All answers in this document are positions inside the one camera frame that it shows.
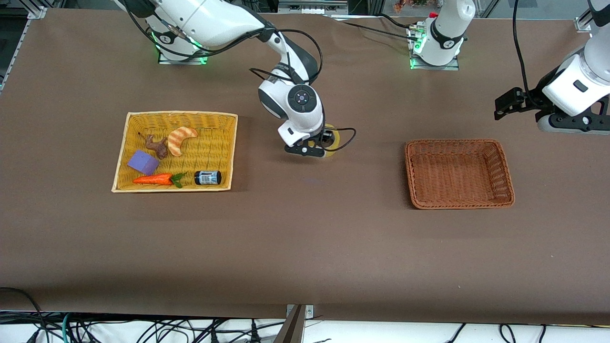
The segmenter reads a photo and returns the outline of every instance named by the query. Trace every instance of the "brown paper tablecloth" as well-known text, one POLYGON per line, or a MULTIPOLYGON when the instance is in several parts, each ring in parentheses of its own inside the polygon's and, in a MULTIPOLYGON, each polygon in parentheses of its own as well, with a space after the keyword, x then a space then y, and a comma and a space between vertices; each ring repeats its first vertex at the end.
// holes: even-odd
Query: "brown paper tablecloth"
MULTIPOLYGON (((318 40, 328 122, 359 130, 330 159, 284 152, 248 72, 279 57, 257 40, 167 66, 123 12, 34 21, 0 96, 0 283, 53 311, 282 317, 313 303, 325 319, 609 322, 610 140, 539 132, 533 112, 493 120, 522 86, 510 21, 474 20, 461 70, 438 72, 410 70, 400 38, 269 18, 318 40), (152 110, 240 116, 230 192, 110 192, 126 113, 152 110), (420 138, 499 140, 515 205, 414 209, 403 145, 420 138)), ((587 39, 571 21, 519 29, 532 87, 587 39)))

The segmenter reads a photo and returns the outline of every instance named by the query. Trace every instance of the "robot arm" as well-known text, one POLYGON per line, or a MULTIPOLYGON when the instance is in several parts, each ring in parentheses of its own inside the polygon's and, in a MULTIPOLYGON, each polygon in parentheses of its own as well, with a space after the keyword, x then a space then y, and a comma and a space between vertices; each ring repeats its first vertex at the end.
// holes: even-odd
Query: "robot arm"
POLYGON ((543 131, 610 134, 610 0, 589 0, 598 32, 526 94, 514 88, 496 99, 495 119, 538 109, 543 131), (598 103, 600 110, 593 110, 598 103))
POLYGON ((412 51, 424 62, 443 66, 459 54, 464 42, 466 28, 475 17, 476 7, 472 0, 448 0, 436 18, 427 18, 417 23, 415 30, 407 33, 417 37, 412 51))
POLYGON ((115 1, 122 4, 127 1, 127 6, 122 6, 126 12, 146 18, 157 38, 156 33, 160 31, 171 33, 171 41, 167 40, 165 44, 159 38, 158 45, 171 47, 170 50, 176 52, 173 48, 181 42, 186 48, 183 53, 186 57, 172 56, 171 51, 165 51, 166 56, 185 59, 195 52, 201 52, 198 57, 204 56, 208 51, 204 46, 224 46, 245 35, 266 43, 280 55, 280 61, 260 85, 259 99, 272 115, 285 120, 278 129, 286 144, 285 150, 303 156, 326 156, 328 150, 322 141, 335 134, 325 129, 321 99, 310 86, 319 72, 318 63, 269 21, 247 7, 223 0, 115 1), (142 4, 148 9, 133 9, 142 4))

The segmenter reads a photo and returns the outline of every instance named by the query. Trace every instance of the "purple sponge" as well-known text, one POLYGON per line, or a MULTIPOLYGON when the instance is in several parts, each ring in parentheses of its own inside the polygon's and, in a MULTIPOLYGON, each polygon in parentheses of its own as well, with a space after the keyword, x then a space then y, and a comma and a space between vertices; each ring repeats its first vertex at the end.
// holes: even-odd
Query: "purple sponge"
POLYGON ((142 150, 136 150, 129 162, 127 162, 127 165, 140 173, 152 175, 154 170, 159 166, 159 160, 142 150))

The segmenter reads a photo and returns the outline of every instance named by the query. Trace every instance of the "orange carrot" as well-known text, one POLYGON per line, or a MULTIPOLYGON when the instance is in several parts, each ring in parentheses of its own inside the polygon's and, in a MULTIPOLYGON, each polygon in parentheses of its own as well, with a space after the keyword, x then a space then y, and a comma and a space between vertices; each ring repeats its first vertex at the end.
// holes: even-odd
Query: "orange carrot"
POLYGON ((141 176, 134 179, 134 184, 160 184, 160 185, 176 185, 182 188, 182 184, 178 182, 186 173, 172 175, 171 173, 155 174, 150 176, 141 176))

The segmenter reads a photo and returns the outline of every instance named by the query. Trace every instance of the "mounting plate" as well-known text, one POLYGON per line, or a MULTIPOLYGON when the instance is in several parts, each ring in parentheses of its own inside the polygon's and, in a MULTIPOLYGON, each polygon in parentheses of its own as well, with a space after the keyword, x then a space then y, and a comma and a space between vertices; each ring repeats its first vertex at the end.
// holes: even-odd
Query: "mounting plate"
MULTIPOLYGON (((286 306, 286 317, 290 314, 290 310, 295 307, 295 305, 287 305, 286 306)), ((314 306, 313 305, 305 305, 305 319, 311 319, 314 317, 314 306)))

